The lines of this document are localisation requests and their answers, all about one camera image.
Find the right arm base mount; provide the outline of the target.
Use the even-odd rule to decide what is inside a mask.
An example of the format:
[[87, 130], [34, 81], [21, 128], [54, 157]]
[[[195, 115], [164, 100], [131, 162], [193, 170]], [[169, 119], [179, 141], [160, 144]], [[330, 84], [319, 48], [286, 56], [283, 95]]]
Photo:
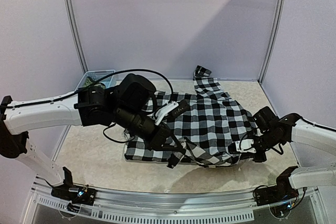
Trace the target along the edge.
[[257, 203], [257, 206], [275, 204], [282, 201], [290, 201], [294, 198], [293, 203], [289, 203], [287, 209], [293, 209], [295, 206], [299, 205], [306, 195], [307, 187], [303, 187], [303, 195], [299, 199], [299, 191], [297, 189], [283, 189], [280, 186], [266, 186], [261, 185], [253, 190], [253, 198]]

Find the black white checked shirt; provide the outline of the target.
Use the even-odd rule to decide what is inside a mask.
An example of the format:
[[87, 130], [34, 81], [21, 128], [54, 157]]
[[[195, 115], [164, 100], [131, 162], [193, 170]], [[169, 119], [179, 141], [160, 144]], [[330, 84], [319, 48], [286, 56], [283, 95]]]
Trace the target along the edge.
[[190, 110], [165, 123], [182, 142], [186, 153], [145, 149], [144, 140], [133, 137], [124, 152], [125, 159], [140, 162], [194, 163], [202, 167], [236, 165], [241, 154], [230, 153], [230, 145], [241, 146], [240, 141], [257, 134], [252, 114], [223, 90], [211, 71], [197, 66], [194, 71], [195, 94], [159, 91], [159, 106], [167, 102], [186, 101]]

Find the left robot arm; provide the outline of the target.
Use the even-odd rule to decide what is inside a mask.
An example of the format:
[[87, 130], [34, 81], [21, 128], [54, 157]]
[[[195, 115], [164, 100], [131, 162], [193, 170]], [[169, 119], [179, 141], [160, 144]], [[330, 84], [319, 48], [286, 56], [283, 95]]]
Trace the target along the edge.
[[156, 88], [147, 78], [128, 74], [118, 85], [102, 88], [98, 82], [74, 92], [34, 101], [14, 101], [10, 96], [1, 102], [1, 155], [16, 159], [44, 178], [67, 200], [78, 195], [72, 175], [29, 143], [28, 132], [60, 125], [119, 125], [155, 151], [182, 152], [183, 146], [166, 144], [173, 132], [163, 123], [189, 110], [185, 101], [169, 101], [158, 106]]

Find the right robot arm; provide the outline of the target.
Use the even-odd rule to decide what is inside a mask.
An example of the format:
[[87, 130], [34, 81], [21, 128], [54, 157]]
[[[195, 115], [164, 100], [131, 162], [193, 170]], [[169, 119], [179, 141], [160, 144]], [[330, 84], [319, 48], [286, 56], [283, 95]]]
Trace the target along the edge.
[[[253, 118], [261, 132], [251, 144], [257, 157], [265, 157], [266, 151], [286, 143], [300, 143], [335, 155], [333, 128], [310, 122], [297, 113], [279, 118], [267, 106]], [[276, 201], [282, 201], [299, 188], [311, 186], [335, 186], [335, 165], [289, 167], [277, 177], [276, 185], [268, 191]]]

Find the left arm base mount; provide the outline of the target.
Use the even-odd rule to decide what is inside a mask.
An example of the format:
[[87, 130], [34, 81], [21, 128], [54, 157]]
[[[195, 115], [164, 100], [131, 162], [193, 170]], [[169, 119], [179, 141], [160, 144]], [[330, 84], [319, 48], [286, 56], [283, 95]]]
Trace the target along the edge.
[[66, 210], [78, 213], [81, 205], [93, 206], [97, 190], [89, 185], [76, 186], [72, 180], [72, 173], [66, 167], [63, 167], [64, 179], [59, 186], [51, 186], [51, 195], [68, 201]]

